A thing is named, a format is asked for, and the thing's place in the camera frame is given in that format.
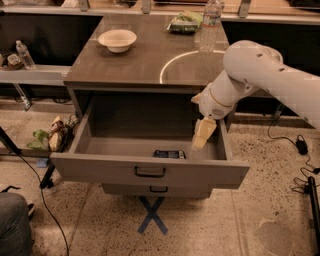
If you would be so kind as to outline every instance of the bottle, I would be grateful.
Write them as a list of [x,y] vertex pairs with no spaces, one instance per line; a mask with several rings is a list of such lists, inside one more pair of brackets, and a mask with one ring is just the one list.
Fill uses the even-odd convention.
[[36,65],[31,58],[27,46],[24,45],[20,40],[17,40],[16,44],[17,52],[19,53],[21,61],[23,62],[26,69],[36,69]]
[[224,3],[221,0],[209,0],[204,7],[200,32],[200,52],[213,52],[223,7]]

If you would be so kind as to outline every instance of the terrazzo floor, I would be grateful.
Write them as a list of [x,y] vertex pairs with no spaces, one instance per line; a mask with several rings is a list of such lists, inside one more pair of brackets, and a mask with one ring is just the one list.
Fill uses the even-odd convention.
[[[20,148],[33,140],[37,129],[48,130],[57,115],[66,120],[73,105],[39,100],[27,112],[22,103],[0,99],[0,126]],[[272,136],[295,140],[298,134],[308,144],[309,164],[320,166],[320,133],[299,120],[279,120]],[[228,137],[233,158],[250,163],[238,190],[214,190],[208,199],[165,198],[157,214],[167,232],[151,220],[144,232],[138,229],[148,212],[139,197],[108,195],[100,184],[65,182],[55,171],[54,186],[43,189],[46,205],[59,221],[69,245],[69,254],[143,256],[308,256],[317,252],[309,196],[293,192],[295,177],[308,158],[298,154],[287,140],[268,137],[270,118],[238,116]],[[36,158],[26,158],[40,178],[46,169]],[[313,175],[316,182],[319,177]],[[20,158],[0,156],[0,190],[12,191],[36,205],[31,220],[34,256],[67,255],[55,221],[45,209],[39,180]],[[147,198],[150,205],[157,198]]]

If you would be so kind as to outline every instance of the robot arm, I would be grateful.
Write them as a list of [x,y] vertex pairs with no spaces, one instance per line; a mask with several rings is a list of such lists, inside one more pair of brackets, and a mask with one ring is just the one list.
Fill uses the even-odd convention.
[[204,116],[198,120],[192,142],[200,150],[223,119],[242,98],[263,89],[320,130],[320,77],[290,68],[276,50],[252,41],[231,45],[223,59],[224,70],[192,102]]

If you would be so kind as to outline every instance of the bowl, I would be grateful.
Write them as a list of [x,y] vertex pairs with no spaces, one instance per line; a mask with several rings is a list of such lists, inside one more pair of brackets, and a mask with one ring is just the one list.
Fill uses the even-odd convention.
[[114,29],[101,34],[98,38],[100,44],[108,47],[111,52],[125,52],[137,40],[137,36],[130,30]]

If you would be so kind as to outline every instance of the gray drawer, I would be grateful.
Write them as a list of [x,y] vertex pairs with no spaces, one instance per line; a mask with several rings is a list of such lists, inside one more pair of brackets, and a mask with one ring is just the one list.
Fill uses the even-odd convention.
[[174,186],[135,186],[135,185],[114,185],[102,184],[103,190],[107,194],[120,194],[132,196],[157,196],[157,197],[189,197],[208,198],[211,190],[208,187],[174,187]]
[[[168,196],[175,190],[199,194],[201,187],[208,196],[213,188],[238,188],[249,165],[232,160],[223,120],[202,151],[191,150],[201,117],[190,99],[157,93],[93,97],[69,152],[51,159],[64,180],[143,188],[145,195],[150,186],[168,187]],[[155,158],[155,150],[183,150],[186,159]]]

